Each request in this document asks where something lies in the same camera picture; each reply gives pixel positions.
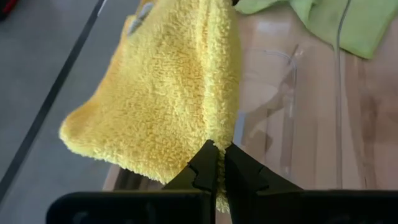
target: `fabric texture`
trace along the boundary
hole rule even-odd
[[[240,0],[235,9],[252,14],[277,2],[289,1],[305,27],[334,45],[347,0]],[[363,58],[373,58],[398,10],[397,0],[351,0],[340,36],[340,47]]]
[[[77,154],[166,184],[207,139],[220,149],[217,207],[228,211],[224,153],[238,112],[241,46],[229,0],[162,0],[119,45],[95,94],[60,138]]]

